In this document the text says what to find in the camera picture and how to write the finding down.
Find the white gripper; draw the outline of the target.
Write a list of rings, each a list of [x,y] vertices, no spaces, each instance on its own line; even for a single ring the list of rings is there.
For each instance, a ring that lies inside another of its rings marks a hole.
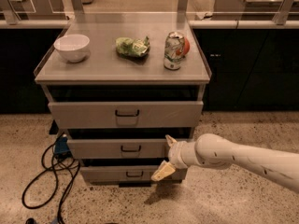
[[[153,181],[161,181],[164,178],[173,174],[176,169],[187,169],[188,165],[182,159],[182,149],[186,142],[177,142],[175,138],[170,135],[165,136],[166,142],[169,145],[168,159],[169,161],[162,161],[158,169],[153,173],[151,179]]]

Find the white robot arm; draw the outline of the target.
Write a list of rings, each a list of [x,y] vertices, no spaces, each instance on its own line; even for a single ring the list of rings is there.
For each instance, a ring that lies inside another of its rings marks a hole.
[[[160,181],[178,169],[191,166],[225,169],[235,164],[282,187],[299,192],[299,154],[233,143],[206,133],[196,141],[166,137],[168,161],[162,161],[151,179]]]

